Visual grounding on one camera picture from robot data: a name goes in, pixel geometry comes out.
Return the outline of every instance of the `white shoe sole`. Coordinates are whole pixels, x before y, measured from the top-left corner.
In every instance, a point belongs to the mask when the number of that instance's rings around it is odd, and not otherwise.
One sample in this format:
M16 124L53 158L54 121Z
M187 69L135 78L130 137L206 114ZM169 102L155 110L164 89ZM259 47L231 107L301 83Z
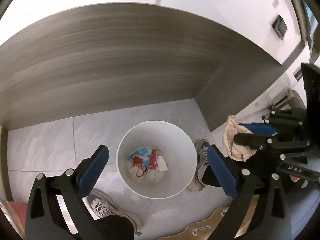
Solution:
M96 195L97 197L99 197L101 200L103 200L105 202L109 202L117 210L117 212L118 212L117 215L119 215L121 217L126 217L127 219L129 219L130 222L134 226L135 234L141 235L141 233L138 232L138 230L140 230L143 227L143 223L142 223L142 220L140 217L138 217L137 215L135 215L131 212L117 208L117 206L113 203L112 199L101 190L94 189L94 195Z
M197 172L199 182L200 182L202 185L204 185L205 187L207 186L207 184L203 183L202 177L203 177L203 175L204 175L205 170L207 169L207 167L208 167L208 165L202 165L202 166L199 168L198 172Z

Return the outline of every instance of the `metal bolt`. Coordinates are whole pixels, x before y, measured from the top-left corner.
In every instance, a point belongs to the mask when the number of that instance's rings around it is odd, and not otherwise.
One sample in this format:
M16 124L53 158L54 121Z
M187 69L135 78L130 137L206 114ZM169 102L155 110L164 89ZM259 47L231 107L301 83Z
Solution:
M36 179L42 179L43 177L43 173L39 173L37 176L36 176Z
M66 170L66 175L71 176L73 174L73 169Z
M279 175L276 174L276 173L273 173L273 174L272 174L272 177L273 177L273 179L275 179L275 180L278 180L278 179L279 179Z
M241 170L241 173L244 175L244 176L248 176L250 174L250 171L247 170L247 169L242 169Z

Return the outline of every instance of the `red wrapper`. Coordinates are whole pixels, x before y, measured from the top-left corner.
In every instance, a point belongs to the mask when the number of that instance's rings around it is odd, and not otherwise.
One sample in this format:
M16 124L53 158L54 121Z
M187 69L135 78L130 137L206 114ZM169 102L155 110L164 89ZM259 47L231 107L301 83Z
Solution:
M150 164L149 164L150 170L156 169L156 162L157 162L156 149L152 149L152 155L151 155L151 160L150 160Z
M134 165L142 165L142 159L140 159L139 157L135 156L133 158L133 164Z

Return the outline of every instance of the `blue gripper pad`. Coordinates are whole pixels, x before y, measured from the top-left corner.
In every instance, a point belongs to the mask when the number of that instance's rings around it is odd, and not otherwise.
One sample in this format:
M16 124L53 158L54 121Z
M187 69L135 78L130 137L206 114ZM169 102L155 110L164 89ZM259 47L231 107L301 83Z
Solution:
M265 123L241 123L240 125L258 135L271 136L276 133L276 129Z
M207 158L209 165L216 175L225 194L235 199L238 195L237 180L233 176L232 172L228 169L227 165L224 163L222 159L224 158L224 156L221 153L219 154L217 152L218 149L215 149L215 147L215 145L211 145L208 147Z
M84 159L76 168L78 197L88 196L109 160L108 147L100 145L89 159Z

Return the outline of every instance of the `shoe lace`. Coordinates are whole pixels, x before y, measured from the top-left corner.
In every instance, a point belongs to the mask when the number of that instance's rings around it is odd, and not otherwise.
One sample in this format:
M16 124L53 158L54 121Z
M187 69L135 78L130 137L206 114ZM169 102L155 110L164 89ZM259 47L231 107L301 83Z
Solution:
M101 217L106 217L115 213L108 203L102 203L98 198L92 201L91 207L95 213Z
M207 150L208 150L207 147L202 147L201 153L200 153L200 156L203 159L203 161L205 162L205 165L208 163Z

